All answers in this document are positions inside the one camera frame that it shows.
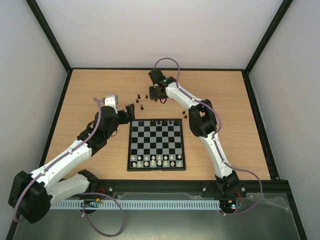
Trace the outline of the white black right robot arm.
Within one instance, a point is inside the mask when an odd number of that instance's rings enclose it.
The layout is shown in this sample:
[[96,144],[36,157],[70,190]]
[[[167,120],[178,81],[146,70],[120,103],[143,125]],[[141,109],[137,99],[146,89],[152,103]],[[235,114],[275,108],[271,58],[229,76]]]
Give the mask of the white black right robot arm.
[[148,73],[152,86],[149,87],[149,97],[152,100],[173,99],[188,111],[190,131],[204,143],[215,172],[218,191],[229,196],[239,183],[239,178],[224,153],[219,140],[217,118],[210,100],[202,100],[185,90],[178,81],[170,76],[165,77],[159,68]]

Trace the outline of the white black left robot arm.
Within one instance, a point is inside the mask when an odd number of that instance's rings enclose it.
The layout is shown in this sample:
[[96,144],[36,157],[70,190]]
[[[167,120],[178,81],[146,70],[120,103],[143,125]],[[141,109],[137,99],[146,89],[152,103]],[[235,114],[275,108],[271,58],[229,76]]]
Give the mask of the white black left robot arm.
[[94,121],[64,152],[30,173],[19,172],[14,177],[8,200],[14,208],[13,220],[36,223],[63,200],[74,195],[95,195],[98,178],[91,172],[81,170],[71,178],[62,178],[101,150],[119,125],[134,119],[134,104],[124,110],[117,110],[115,104],[99,106]]

